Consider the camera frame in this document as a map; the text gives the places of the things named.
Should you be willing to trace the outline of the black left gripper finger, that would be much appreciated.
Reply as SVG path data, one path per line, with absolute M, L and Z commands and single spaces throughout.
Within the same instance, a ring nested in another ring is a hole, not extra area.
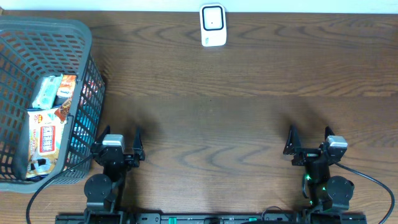
M 95 143 L 101 144 L 103 142 L 103 139 L 105 138 L 105 136 L 110 133 L 110 130 L 111 130 L 110 125 L 107 125 L 105 127 L 104 131 L 97 137 Z
M 140 129 L 140 127 L 136 128 L 136 132 L 135 132 L 135 135 L 134 135 L 132 148 L 134 150 L 142 150 L 143 149 L 142 141 L 141 141 L 141 129 Z

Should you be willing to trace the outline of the small orange snack packet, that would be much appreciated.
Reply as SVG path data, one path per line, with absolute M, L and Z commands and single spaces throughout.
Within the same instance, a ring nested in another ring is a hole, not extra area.
M 70 98 L 73 96 L 76 85 L 76 75 L 64 75 L 57 90 L 59 98 Z

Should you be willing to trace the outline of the yellow snack bag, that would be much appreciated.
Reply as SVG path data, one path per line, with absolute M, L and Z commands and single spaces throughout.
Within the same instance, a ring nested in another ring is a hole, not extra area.
M 26 179 L 36 179 L 50 174 L 55 168 L 60 152 L 66 122 L 57 108 L 28 111 L 29 153 Z

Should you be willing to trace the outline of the teal wet wipes pack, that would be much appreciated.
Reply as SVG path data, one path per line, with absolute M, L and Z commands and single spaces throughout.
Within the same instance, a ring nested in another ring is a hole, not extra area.
M 63 75 L 44 77 L 40 90 L 32 102 L 34 109 L 49 110 L 52 108 Z

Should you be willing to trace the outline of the red brown chocolate bar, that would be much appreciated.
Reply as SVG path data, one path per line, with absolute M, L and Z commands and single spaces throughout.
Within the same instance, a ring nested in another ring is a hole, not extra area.
M 61 106 L 54 112 L 61 122 L 66 121 L 72 105 L 72 97 L 69 97 Z

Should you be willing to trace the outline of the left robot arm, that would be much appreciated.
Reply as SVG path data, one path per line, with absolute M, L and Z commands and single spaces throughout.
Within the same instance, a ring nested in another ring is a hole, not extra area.
M 136 129 L 132 152 L 125 153 L 124 136 L 111 134 L 107 126 L 90 149 L 93 160 L 103 168 L 85 183 L 87 198 L 84 223 L 135 223 L 133 214 L 121 207 L 127 173 L 145 160 L 141 130 Z

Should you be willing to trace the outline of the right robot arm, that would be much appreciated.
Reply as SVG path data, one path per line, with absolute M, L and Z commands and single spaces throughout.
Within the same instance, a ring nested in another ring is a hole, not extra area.
M 343 212 L 349 209 L 354 183 L 339 176 L 331 176 L 330 166 L 337 164 L 348 148 L 342 136 L 330 127 L 325 128 L 325 140 L 315 148 L 301 145 L 295 126 L 289 128 L 283 154 L 293 157 L 293 166 L 303 166 L 302 194 L 310 206 L 297 212 L 293 220 L 298 223 L 342 223 Z

